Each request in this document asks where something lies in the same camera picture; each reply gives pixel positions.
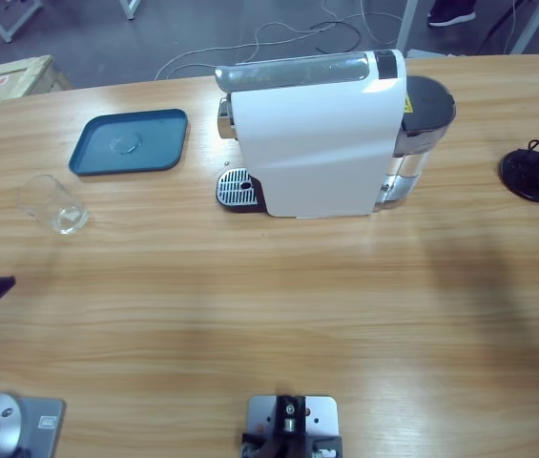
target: label sticker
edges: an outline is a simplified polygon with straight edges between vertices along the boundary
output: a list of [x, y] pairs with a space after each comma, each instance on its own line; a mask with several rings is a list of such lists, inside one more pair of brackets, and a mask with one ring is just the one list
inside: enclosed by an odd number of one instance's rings
[[413, 104], [411, 103], [411, 99], [409, 98], [409, 94], [406, 95], [406, 99], [404, 100], [404, 112], [405, 113], [413, 113]]
[[57, 417], [43, 415], [38, 423], [39, 429], [55, 429], [57, 427]]
[[0, 86], [6, 84], [9, 81], [10, 76], [8, 74], [4, 74], [0, 76]]

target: black lamp base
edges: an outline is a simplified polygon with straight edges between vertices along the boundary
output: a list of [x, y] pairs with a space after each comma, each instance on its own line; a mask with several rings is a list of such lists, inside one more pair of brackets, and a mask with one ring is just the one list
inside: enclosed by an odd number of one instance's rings
[[517, 150], [508, 153], [500, 162], [498, 173], [513, 194], [539, 202], [539, 152]]

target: white cable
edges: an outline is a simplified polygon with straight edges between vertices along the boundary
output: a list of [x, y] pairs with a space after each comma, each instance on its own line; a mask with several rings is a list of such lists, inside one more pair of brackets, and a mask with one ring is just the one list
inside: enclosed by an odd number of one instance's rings
[[505, 48], [502, 51], [502, 54], [507, 53], [508, 49], [508, 43], [510, 43], [510, 39], [512, 38], [513, 34], [515, 33], [515, 24], [517, 23], [517, 7], [515, 6], [515, 0], [513, 0], [513, 26], [510, 28], [510, 33], [508, 34], [507, 43], [505, 44]]
[[[329, 10], [325, 4], [326, 4], [327, 0], [322, 0], [321, 2], [321, 8], [326, 11], [328, 14], [330, 14], [331, 16], [333, 16], [333, 18], [335, 18], [335, 20], [340, 20], [339, 19], [339, 16]], [[387, 16], [387, 17], [392, 17], [394, 19], [397, 19], [399, 21], [403, 21], [403, 18], [402, 17], [399, 17], [395, 14], [390, 14], [388, 12], [367, 12], [367, 13], [360, 13], [360, 14], [351, 14], [349, 16], [345, 16], [343, 19], [341, 19], [340, 21], [345, 21], [347, 19], [351, 19], [351, 18], [354, 18], [354, 17], [361, 17], [366, 25], [366, 28], [367, 30], [369, 31], [369, 34], [371, 35], [371, 38], [373, 38], [375, 41], [377, 41], [378, 43], [381, 43], [383, 45], [388, 45], [390, 43], [394, 43], [396, 41], [396, 39], [392, 40], [392, 41], [389, 41], [389, 42], [385, 42], [385, 41], [382, 41], [380, 39], [378, 39], [372, 32], [371, 32], [371, 29], [368, 27], [368, 24], [366, 23], [366, 20], [365, 20], [365, 17], [368, 16], [368, 15], [380, 15], [380, 16]], [[279, 25], [279, 26], [283, 26], [285, 27], [286, 29], [290, 30], [290, 31], [293, 31], [295, 33], [299, 33], [301, 34], [302, 36], [296, 36], [294, 38], [290, 38], [290, 39], [287, 39], [287, 40], [281, 40], [281, 41], [273, 41], [273, 42], [267, 42], [267, 43], [260, 43], [259, 42], [259, 32], [263, 29], [265, 29], [266, 27], [270, 27], [270, 26], [276, 26], [276, 25]], [[187, 55], [193, 55], [193, 54], [198, 54], [198, 53], [201, 53], [201, 52], [211, 52], [211, 51], [230, 51], [230, 50], [240, 50], [240, 49], [244, 49], [244, 48], [249, 48], [251, 46], [254, 46], [255, 47], [255, 51], [245, 60], [243, 60], [241, 63], [245, 63], [245, 62], [250, 62], [256, 55], [257, 53], [259, 52], [259, 49], [261, 46], [274, 46], [274, 45], [282, 45], [282, 44], [285, 44], [285, 43], [292, 43], [294, 41], [297, 41], [297, 40], [302, 40], [303, 38], [307, 38], [309, 36], [312, 36], [312, 35], [315, 35], [317, 33], [321, 33], [323, 31], [328, 31], [330, 29], [333, 29], [336, 25], [335, 24], [329, 24], [328, 26], [326, 26], [325, 28], [322, 28], [322, 29], [317, 29], [317, 30], [313, 30], [313, 31], [299, 31], [297, 29], [294, 29], [292, 27], [290, 27], [289, 25], [287, 24], [284, 24], [282, 22], [269, 22], [267, 24], [263, 24], [261, 25], [260, 27], [258, 27], [255, 32], [254, 32], [254, 36], [255, 36], [255, 42], [254, 43], [246, 43], [246, 44], [243, 44], [243, 45], [236, 45], [236, 46], [219, 46], [219, 47], [213, 47], [213, 48], [206, 48], [206, 49], [203, 49], [203, 50], [195, 50], [195, 51], [188, 51], [188, 52], [184, 52], [180, 55], [177, 55], [176, 57], [174, 57], [173, 59], [171, 59], [170, 61], [168, 61], [166, 64], [164, 64], [159, 70], [158, 72], [156, 72], [156, 75], [155, 75], [155, 81], [157, 81], [160, 77], [160, 75], [163, 73], [163, 71], [165, 69], [167, 69], [170, 65], [172, 65], [174, 62], [176, 62], [178, 59], [182, 58], [182, 57], [186, 57]], [[214, 69], [216, 66], [214, 65], [208, 65], [208, 64], [186, 64], [186, 65], [182, 65], [182, 66], [179, 66], [179, 67], [176, 67], [175, 69], [173, 69], [172, 71], [170, 71], [169, 73], [167, 73], [165, 79], [170, 79], [170, 76], [172, 76], [172, 74], [174, 74], [175, 72], [181, 70], [181, 69], [184, 69], [184, 68], [189, 68], [189, 67], [206, 67], [206, 68], [211, 68], [211, 69]]]
[[371, 36], [371, 38], [373, 38], [375, 41], [377, 41], [378, 43], [382, 44], [382, 45], [391, 45], [392, 43], [396, 42], [398, 40], [398, 38], [394, 39], [394, 40], [390, 40], [390, 41], [383, 41], [383, 40], [380, 40], [377, 36], [375, 36], [373, 34], [373, 32], [371, 31], [371, 28], [368, 27], [368, 22], [366, 22], [366, 16], [367, 15], [370, 15], [370, 14], [373, 14], [373, 13], [365, 13], [364, 12], [364, 0], [361, 0], [361, 17], [363, 18], [363, 22], [364, 22], [364, 26], [366, 27], [366, 31], [368, 31], [368, 34]]

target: table leg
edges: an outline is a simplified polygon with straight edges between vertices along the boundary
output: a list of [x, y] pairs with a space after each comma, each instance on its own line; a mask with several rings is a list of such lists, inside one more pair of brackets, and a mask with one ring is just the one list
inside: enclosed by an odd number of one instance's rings
[[526, 47], [528, 46], [529, 41], [531, 40], [532, 36], [536, 33], [539, 27], [539, 4], [536, 7], [536, 11], [530, 18], [528, 24], [526, 25], [526, 28], [524, 31], [521, 32], [521, 35], [519, 35], [519, 38], [517, 39], [517, 43], [515, 43], [515, 46], [513, 46], [513, 49], [510, 51], [511, 54], [521, 54], [524, 52]]
[[130, 21], [134, 19], [135, 10], [137, 10], [141, 1], [142, 0], [132, 0], [130, 2], [129, 0], [120, 0], [120, 6], [123, 7], [123, 11], [125, 11], [125, 15]]
[[33, 5], [30, 7], [29, 10], [27, 10], [23, 15], [17, 19], [17, 21], [12, 25], [12, 27], [8, 30], [4, 29], [4, 26], [0, 24], [0, 36], [6, 41], [7, 43], [10, 43], [12, 41], [12, 36], [21, 29], [21, 26], [25, 24], [28, 19], [31, 18], [31, 16], [38, 11], [42, 7], [42, 1], [41, 0], [33, 0]]
[[413, 16], [418, 8], [418, 0], [407, 0], [404, 7], [403, 23], [401, 24], [401, 31], [399, 31], [399, 39], [396, 42], [396, 49], [404, 53], [404, 47], [409, 38], [411, 32], [411, 23], [413, 22]]

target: warning label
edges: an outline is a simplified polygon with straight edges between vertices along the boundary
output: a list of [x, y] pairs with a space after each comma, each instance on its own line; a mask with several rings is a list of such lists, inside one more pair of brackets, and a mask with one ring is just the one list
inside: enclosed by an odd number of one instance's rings
[[404, 112], [405, 113], [413, 113], [413, 104], [411, 103], [411, 99], [409, 98], [409, 94], [406, 95], [406, 99], [404, 100]]

